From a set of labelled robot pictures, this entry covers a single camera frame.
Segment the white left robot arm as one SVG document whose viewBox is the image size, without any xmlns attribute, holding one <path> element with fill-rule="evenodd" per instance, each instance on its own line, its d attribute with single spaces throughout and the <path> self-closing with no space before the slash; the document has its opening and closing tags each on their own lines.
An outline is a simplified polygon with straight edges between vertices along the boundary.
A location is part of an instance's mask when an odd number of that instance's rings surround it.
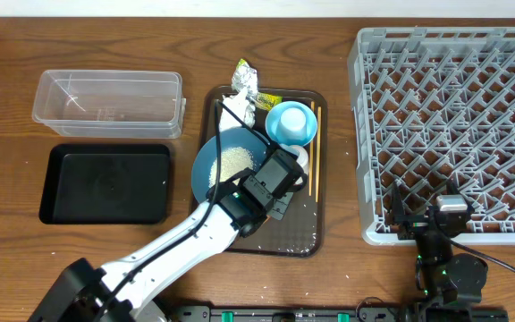
<svg viewBox="0 0 515 322">
<path fill-rule="evenodd" d="M 200 262 L 253 234 L 278 199 L 299 191 L 300 169 L 244 169 L 207 193 L 209 199 L 172 230 L 132 254 L 93 268 L 70 264 L 35 311 L 32 321 L 134 321 L 166 287 Z"/>
</svg>

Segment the white pink cup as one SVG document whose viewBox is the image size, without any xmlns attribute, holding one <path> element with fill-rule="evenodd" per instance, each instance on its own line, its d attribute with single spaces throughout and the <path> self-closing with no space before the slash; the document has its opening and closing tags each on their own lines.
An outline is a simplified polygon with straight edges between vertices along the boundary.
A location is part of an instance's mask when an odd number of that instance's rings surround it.
<svg viewBox="0 0 515 322">
<path fill-rule="evenodd" d="M 286 150 L 287 152 L 293 154 L 297 157 L 296 162 L 299 164 L 299 166 L 302 168 L 303 172 L 305 174 L 309 173 L 309 155 L 308 152 L 299 145 L 285 145 L 282 144 L 281 147 Z"/>
</svg>

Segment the light blue cup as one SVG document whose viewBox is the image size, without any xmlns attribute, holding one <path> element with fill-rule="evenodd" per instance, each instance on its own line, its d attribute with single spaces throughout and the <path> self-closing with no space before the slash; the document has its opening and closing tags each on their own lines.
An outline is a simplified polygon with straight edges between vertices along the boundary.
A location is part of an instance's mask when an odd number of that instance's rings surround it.
<svg viewBox="0 0 515 322">
<path fill-rule="evenodd" d="M 290 140 L 301 140 L 307 135 L 307 117 L 297 107 L 283 111 L 279 126 L 280 132 Z"/>
</svg>

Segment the pile of white rice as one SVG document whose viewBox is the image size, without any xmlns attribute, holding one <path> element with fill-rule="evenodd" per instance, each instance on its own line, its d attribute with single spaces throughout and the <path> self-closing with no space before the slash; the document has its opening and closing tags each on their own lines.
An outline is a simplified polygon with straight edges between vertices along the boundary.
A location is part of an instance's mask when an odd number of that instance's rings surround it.
<svg viewBox="0 0 515 322">
<path fill-rule="evenodd" d="M 254 167 L 253 155 L 245 148 L 227 148 L 221 153 L 220 182 L 225 182 L 238 172 Z"/>
</svg>

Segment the light blue bowl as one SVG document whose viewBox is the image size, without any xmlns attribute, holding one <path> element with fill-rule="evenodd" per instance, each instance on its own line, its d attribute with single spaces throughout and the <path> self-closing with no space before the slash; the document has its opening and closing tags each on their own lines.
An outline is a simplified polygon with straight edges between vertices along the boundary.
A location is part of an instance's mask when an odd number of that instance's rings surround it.
<svg viewBox="0 0 515 322">
<path fill-rule="evenodd" d="M 291 107 L 300 108 L 307 117 L 307 135 L 301 140 L 290 140 L 280 132 L 279 122 L 281 114 L 284 110 Z M 269 113 L 266 116 L 265 127 L 266 133 L 271 140 L 279 144 L 285 144 L 288 146 L 299 145 L 304 147 L 308 145 L 310 141 L 312 141 L 314 134 L 315 136 L 317 134 L 317 117 L 314 116 L 314 113 L 308 106 L 296 101 L 285 101 L 281 104 L 276 105 L 269 111 Z"/>
</svg>

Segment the dark blue plate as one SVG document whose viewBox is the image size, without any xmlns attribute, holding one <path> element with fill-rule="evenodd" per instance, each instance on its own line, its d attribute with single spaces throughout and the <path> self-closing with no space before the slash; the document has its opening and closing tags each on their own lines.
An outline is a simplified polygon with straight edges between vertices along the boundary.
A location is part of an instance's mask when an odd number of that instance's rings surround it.
<svg viewBox="0 0 515 322">
<path fill-rule="evenodd" d="M 220 133 L 221 153 L 227 148 L 242 147 L 253 155 L 253 171 L 257 172 L 266 159 L 266 146 L 250 131 L 234 128 Z M 191 171 L 191 188 L 198 203 L 207 199 L 208 190 L 215 185 L 217 153 L 215 137 L 197 154 Z"/>
</svg>

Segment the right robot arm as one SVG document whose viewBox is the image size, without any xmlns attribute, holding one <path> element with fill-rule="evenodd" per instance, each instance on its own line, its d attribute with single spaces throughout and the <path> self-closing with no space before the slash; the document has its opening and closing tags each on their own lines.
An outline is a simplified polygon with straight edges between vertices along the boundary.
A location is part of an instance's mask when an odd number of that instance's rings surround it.
<svg viewBox="0 0 515 322">
<path fill-rule="evenodd" d="M 471 306 L 482 300 L 486 262 L 452 251 L 452 239 L 466 230 L 473 207 L 452 182 L 446 188 L 448 193 L 438 196 L 433 206 L 411 215 L 404 209 L 400 188 L 393 184 L 387 223 L 398 227 L 400 240 L 416 242 L 415 280 L 425 294 L 401 307 L 400 321 L 471 321 Z"/>
</svg>

